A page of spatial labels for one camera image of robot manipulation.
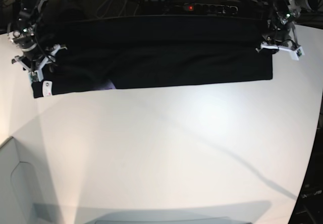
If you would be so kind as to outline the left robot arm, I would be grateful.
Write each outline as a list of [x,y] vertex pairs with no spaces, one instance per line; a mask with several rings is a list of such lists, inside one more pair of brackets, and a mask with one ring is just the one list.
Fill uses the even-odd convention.
[[273,54],[285,51],[291,59],[298,61],[305,55],[298,43],[295,20],[300,17],[301,7],[295,0],[268,0],[267,29],[262,33],[263,42],[255,48],[264,49]]

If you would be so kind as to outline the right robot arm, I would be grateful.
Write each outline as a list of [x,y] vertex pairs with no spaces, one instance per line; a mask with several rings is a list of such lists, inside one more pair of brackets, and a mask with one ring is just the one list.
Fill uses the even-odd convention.
[[28,72],[31,83],[43,81],[43,68],[55,65],[58,51],[67,48],[65,45],[55,44],[44,49],[40,44],[37,27],[47,2],[48,0],[22,0],[17,19],[7,27],[10,42],[23,53],[14,57],[12,63],[19,63]]

